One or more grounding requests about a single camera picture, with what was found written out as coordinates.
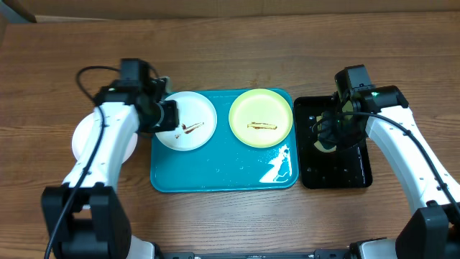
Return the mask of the yellow green sponge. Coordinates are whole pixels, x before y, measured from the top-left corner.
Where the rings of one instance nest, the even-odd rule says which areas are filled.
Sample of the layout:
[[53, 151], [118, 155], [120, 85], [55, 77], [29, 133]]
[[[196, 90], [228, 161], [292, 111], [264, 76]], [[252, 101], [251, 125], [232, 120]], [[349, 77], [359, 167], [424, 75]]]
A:
[[334, 115], [354, 110], [350, 101], [337, 110], [326, 110], [316, 117], [313, 131], [317, 133], [314, 146], [323, 153], [332, 153], [337, 149], [345, 149], [356, 143], [351, 128], [352, 115], [333, 118]]

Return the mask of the white plate with stain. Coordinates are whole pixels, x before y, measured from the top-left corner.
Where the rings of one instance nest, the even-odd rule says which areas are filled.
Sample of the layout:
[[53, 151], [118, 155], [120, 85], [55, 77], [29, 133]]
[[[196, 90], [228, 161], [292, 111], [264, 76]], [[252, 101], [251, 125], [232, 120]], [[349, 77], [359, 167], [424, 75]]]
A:
[[[73, 133], [71, 146], [72, 146], [73, 155], [76, 160], [78, 160], [79, 157], [81, 156], [81, 153], [83, 152], [85, 144], [91, 133], [91, 129], [93, 127], [93, 116], [94, 116], [94, 113], [91, 113], [87, 115], [84, 119], [82, 119]], [[125, 163], [130, 158], [132, 153], [134, 152], [137, 146], [137, 140], [138, 140], [138, 134], [134, 133], [125, 150], [125, 154], [123, 157], [123, 163]]]

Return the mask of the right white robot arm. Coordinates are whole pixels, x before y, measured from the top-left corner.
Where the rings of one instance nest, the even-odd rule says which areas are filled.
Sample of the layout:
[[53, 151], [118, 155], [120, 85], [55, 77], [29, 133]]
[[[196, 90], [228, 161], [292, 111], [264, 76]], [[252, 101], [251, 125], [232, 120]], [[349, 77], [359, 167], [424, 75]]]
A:
[[408, 200], [411, 218], [395, 239], [350, 244], [349, 258], [458, 258], [459, 183], [422, 136], [396, 86], [338, 92], [340, 103], [311, 127], [321, 144], [350, 145], [368, 137], [382, 151]]

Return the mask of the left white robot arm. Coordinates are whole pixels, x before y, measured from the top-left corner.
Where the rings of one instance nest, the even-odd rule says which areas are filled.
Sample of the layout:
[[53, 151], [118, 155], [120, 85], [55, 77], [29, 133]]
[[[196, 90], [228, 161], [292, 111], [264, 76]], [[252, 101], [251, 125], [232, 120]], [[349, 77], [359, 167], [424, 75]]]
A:
[[156, 258], [155, 245], [132, 234], [116, 190], [132, 136], [177, 127], [177, 104], [166, 100], [168, 93], [168, 77], [123, 78], [92, 98], [94, 123], [79, 159], [60, 186], [41, 196], [45, 258]]

